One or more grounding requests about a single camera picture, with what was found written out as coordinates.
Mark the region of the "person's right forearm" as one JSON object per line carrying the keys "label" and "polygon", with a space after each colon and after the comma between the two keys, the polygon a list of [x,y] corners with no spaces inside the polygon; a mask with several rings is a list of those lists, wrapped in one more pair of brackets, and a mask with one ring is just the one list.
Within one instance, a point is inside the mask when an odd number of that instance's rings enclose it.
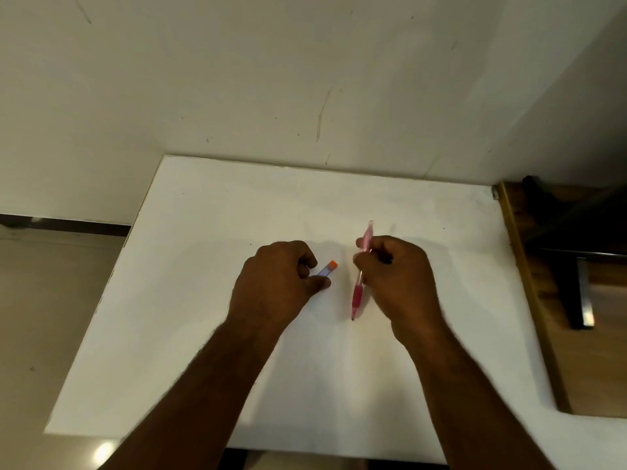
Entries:
{"label": "person's right forearm", "polygon": [[445,322],[413,326],[402,342],[450,470],[555,470]]}

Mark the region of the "person's left forearm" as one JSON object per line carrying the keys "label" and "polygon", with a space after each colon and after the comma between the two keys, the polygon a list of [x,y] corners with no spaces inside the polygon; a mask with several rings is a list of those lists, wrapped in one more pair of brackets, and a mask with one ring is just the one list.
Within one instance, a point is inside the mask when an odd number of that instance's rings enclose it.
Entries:
{"label": "person's left forearm", "polygon": [[283,323],[220,324],[99,470],[216,470]]}

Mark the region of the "black metal stand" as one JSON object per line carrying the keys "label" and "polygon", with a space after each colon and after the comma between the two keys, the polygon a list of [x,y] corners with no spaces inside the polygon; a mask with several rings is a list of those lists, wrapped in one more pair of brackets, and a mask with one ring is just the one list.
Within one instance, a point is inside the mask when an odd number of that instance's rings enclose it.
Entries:
{"label": "black metal stand", "polygon": [[523,178],[522,190],[537,224],[525,250],[546,259],[570,327],[593,329],[589,263],[627,266],[627,183],[576,203],[559,200],[538,176]]}

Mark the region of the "person's left hand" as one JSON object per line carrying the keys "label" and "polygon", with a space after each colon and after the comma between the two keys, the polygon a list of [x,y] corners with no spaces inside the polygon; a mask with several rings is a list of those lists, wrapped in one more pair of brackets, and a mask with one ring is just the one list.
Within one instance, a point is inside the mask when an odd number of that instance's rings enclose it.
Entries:
{"label": "person's left hand", "polygon": [[316,266],[314,253],[303,241],[261,246],[236,279],[224,327],[240,337],[278,341],[315,296],[303,289],[303,279],[319,277],[310,274]]}

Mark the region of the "brown wooden table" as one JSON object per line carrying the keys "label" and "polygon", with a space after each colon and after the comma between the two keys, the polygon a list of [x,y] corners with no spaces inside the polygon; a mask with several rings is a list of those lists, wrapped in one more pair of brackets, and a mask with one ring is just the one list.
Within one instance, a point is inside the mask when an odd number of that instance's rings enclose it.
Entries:
{"label": "brown wooden table", "polygon": [[[564,202],[584,201],[599,189],[548,186]],[[546,259],[525,250],[536,227],[522,183],[493,187],[551,385],[561,412],[627,419],[627,266],[589,263],[595,326],[574,330]]]}

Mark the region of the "pink pen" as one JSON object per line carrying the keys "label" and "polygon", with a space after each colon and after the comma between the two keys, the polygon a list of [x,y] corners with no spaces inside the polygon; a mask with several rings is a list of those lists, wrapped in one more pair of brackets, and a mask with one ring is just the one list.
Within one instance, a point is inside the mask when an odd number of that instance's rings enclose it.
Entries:
{"label": "pink pen", "polygon": [[[374,235],[374,221],[370,220],[368,222],[367,228],[365,230],[364,236],[362,237],[361,248],[359,250],[359,254],[363,254],[366,252],[370,252],[371,250],[371,241]],[[360,315],[360,310],[362,306],[364,294],[364,277],[363,272],[359,269],[356,283],[354,285],[353,293],[352,293],[352,301],[351,301],[351,311],[350,311],[350,319],[354,321]]]}

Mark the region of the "person's right hand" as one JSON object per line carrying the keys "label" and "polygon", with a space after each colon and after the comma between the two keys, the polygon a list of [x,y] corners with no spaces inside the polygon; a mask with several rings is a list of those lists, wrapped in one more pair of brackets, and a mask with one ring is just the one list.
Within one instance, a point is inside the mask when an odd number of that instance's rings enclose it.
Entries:
{"label": "person's right hand", "polygon": [[363,277],[396,339],[410,353],[441,332],[444,319],[435,277],[421,247],[394,237],[394,262]]}

